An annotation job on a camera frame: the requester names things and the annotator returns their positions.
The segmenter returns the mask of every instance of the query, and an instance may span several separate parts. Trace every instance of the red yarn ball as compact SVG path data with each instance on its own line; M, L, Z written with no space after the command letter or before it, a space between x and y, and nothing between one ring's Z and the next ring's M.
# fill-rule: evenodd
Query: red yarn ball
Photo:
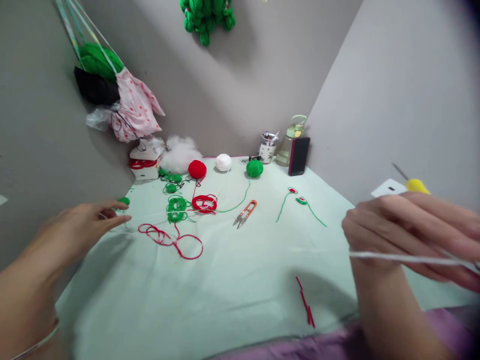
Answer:
M207 173L207 167L199 160L193 160L188 166L188 173L194 179L201 179Z

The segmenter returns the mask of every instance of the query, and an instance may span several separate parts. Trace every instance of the red phone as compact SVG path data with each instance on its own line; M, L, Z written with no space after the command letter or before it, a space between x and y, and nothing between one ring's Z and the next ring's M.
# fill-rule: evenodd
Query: red phone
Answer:
M310 138L299 137L293 140L291 145L290 166L288 175L297 176L305 172L307 155L309 154Z

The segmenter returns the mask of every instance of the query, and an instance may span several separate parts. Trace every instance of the scissors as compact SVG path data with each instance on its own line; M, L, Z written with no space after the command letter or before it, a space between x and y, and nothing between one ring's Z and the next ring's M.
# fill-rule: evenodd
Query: scissors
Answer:
M245 224L245 222L247 221L247 219L249 218L250 214L252 213L252 211L257 207L257 201L256 200L252 200L250 201L250 203L243 209L243 211L240 213L240 215L238 215L235 219L235 222L233 223L233 226L235 226L235 224L238 223L238 226L236 227L237 229L240 229L240 227ZM245 217L242 217L245 212L248 212L248 214L245 216Z

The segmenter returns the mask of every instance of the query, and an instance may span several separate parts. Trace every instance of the table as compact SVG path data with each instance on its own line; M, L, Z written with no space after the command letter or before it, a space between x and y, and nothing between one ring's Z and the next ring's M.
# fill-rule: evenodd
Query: table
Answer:
M215 170L213 159L204 162L207 175L196 194L216 195L224 184L218 210L237 205L249 183L245 165L234 158L227 175ZM290 177L286 168L266 165L259 178L251 179L237 209L195 215L195 223L181 221L181 235L203 241L196 260L182 259L173 246L159 246L137 231L151 223L176 235L164 214L164 185L149 180L132 186L126 195L132 220L99 241L58 300L60 329L75 359L199 360L272 339L328 332L357 315L341 228L353 206L310 169ZM308 200L327 227L295 195L288 196L275 223L288 187ZM194 184L181 191L191 200ZM240 229L233 227L250 200L257 200L256 209ZM199 243L189 237L178 246L187 256L200 253ZM455 285L409 270L407 276L425 310L474 301ZM311 306L315 330L307 324L295 277Z

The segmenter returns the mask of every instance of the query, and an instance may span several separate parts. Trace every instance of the white yarn ball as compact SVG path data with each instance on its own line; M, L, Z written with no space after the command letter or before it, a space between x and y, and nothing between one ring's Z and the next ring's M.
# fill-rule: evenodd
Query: white yarn ball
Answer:
M218 171L226 172L232 166L232 158L227 154L220 154L215 159L215 167Z

